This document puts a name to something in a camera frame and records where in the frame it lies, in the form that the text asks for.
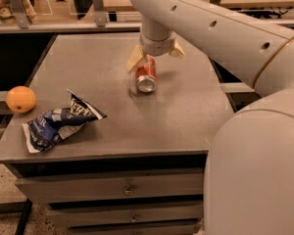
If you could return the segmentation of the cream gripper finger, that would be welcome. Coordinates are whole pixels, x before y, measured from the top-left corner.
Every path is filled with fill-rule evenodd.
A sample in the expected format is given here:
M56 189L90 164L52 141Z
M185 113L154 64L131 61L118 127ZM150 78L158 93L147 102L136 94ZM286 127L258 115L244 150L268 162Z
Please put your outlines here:
M174 42L173 47L169 50L169 55L175 58L185 59L186 55L177 41Z
M126 69L128 72L131 72L132 70L138 68L142 64L147 62L147 54L143 51L142 47L140 45L136 45L126 63Z

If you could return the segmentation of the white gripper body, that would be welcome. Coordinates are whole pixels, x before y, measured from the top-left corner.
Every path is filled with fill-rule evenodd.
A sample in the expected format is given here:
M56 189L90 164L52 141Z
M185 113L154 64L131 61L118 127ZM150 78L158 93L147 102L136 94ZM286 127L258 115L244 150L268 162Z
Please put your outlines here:
M165 40L151 40L145 35L140 34L139 42L143 52L147 55L153 57L162 56L167 54L174 47L175 34L172 33L171 36Z

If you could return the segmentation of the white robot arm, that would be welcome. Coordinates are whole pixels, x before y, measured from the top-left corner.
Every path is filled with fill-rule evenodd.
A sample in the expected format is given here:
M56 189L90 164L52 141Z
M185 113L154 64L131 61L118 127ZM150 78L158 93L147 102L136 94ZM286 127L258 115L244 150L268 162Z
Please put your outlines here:
M294 30L201 0L130 0L143 50L179 35L260 95L215 135L204 179L206 235L294 235Z

